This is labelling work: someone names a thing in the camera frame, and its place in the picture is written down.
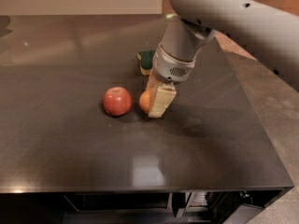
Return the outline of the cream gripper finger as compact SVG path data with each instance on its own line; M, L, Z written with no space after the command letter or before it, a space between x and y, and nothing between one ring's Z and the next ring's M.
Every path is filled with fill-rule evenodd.
M161 83L155 85L151 90L149 117L153 119L160 118L171 105L176 95L177 91L173 84Z
M162 81L158 79L156 72L151 70L149 73L149 79L147 82L147 90L156 91L157 88L162 84Z

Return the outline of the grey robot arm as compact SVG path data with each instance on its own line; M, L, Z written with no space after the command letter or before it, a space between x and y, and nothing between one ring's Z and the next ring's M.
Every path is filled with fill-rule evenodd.
M170 0L175 11L152 60L148 116L173 102L200 49L217 32L227 35L291 87L299 86L299 17L253 0Z

